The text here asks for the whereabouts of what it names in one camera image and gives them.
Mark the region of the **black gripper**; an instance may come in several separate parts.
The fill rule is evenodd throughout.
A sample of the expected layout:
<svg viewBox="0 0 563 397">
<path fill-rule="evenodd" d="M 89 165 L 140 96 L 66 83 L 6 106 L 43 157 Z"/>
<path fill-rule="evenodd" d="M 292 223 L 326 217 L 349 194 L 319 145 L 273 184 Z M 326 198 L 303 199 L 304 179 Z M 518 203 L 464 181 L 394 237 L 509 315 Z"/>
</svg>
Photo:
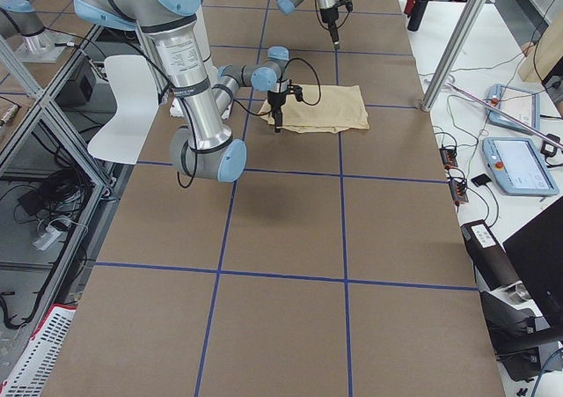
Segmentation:
<svg viewBox="0 0 563 397">
<path fill-rule="evenodd" d="M 296 95 L 297 101 L 303 101 L 303 87 L 293 84 L 291 80 L 277 82 L 267 92 L 267 103 L 274 118 L 274 132 L 280 133 L 282 130 L 282 107 L 286 104 L 287 96 Z"/>
<path fill-rule="evenodd" d="M 353 10 L 352 0 L 317 0 L 318 9 L 320 10 L 321 21 L 326 24 L 329 30 L 333 48 L 340 48 L 340 35 L 339 35 L 339 8 L 344 6 L 347 12 Z"/>
</svg>

